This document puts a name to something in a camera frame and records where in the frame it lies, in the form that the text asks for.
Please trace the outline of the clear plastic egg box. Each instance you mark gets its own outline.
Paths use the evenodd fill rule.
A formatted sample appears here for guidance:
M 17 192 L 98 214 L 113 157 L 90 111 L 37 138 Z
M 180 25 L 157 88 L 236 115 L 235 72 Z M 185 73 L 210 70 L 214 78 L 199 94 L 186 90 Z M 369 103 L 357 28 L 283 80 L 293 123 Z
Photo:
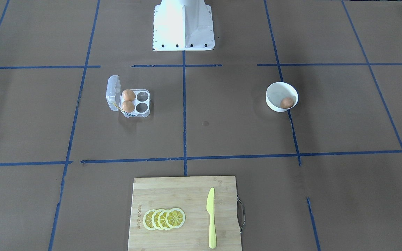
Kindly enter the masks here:
M 121 90 L 119 76 L 110 76 L 107 80 L 107 104 L 110 110 L 120 111 L 125 117 L 149 116 L 150 98 L 150 92 L 145 89 Z

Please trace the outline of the brown egg from bowl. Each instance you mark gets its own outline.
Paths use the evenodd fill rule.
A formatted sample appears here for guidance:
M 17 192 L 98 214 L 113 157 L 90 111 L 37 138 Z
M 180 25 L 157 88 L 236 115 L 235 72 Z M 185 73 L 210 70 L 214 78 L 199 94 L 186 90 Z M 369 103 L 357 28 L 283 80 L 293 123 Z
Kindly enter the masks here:
M 292 97 L 283 98 L 280 102 L 280 108 L 290 109 L 294 106 L 295 100 Z

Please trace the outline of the brown egg front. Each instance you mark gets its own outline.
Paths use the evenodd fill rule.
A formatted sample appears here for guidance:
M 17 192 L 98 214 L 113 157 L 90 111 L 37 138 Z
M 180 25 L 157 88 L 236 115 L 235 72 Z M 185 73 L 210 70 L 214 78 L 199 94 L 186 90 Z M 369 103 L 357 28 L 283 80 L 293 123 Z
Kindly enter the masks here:
M 125 113 L 132 113 L 135 110 L 135 105 L 132 101 L 126 100 L 126 101 L 122 102 L 121 109 Z

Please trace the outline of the brown egg back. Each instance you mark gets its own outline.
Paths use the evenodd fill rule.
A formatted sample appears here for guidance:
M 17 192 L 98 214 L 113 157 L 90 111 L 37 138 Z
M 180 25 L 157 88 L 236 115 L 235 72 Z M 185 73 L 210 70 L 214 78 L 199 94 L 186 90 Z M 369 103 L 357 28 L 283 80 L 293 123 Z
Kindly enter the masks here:
M 126 89 L 122 92 L 122 98 L 124 101 L 133 102 L 136 99 L 136 94 L 131 89 Z

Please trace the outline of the bamboo cutting board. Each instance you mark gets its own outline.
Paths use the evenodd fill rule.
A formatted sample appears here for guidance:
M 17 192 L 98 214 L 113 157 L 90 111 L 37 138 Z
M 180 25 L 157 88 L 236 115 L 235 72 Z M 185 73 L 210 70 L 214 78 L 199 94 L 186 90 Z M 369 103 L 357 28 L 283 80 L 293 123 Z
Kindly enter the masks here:
M 208 193 L 214 188 L 216 251 L 241 251 L 236 177 L 191 176 L 135 178 L 133 182 L 129 251 L 209 251 Z M 145 224 L 151 209 L 180 208 L 186 219 L 176 229 L 152 230 Z

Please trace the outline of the white bowl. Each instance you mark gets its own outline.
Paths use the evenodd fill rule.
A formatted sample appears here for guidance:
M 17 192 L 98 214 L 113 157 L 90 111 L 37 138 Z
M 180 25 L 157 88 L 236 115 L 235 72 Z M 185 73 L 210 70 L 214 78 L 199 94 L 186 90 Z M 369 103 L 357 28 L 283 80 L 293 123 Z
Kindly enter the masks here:
M 292 97 L 295 100 L 293 107 L 297 105 L 299 99 L 297 90 L 292 85 L 285 82 L 273 83 L 269 85 L 266 90 L 266 104 L 273 111 L 285 112 L 291 109 L 280 108 L 281 100 L 286 97 Z

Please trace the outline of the yellow plastic knife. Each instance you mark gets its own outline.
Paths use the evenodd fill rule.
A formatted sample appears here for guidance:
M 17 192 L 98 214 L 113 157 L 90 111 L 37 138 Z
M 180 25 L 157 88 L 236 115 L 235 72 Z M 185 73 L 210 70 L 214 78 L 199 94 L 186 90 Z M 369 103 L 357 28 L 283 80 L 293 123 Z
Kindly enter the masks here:
M 211 249 L 217 247 L 216 226 L 214 219 L 214 187 L 211 187 L 206 199 L 206 211 L 209 214 L 208 246 Z

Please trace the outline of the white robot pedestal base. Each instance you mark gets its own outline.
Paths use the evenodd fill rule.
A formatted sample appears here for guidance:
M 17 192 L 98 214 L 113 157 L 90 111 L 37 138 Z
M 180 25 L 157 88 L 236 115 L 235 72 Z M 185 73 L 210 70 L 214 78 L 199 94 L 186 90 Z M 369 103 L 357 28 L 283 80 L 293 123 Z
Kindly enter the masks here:
M 215 48 L 212 8 L 204 0 L 163 0 L 154 7 L 154 51 Z

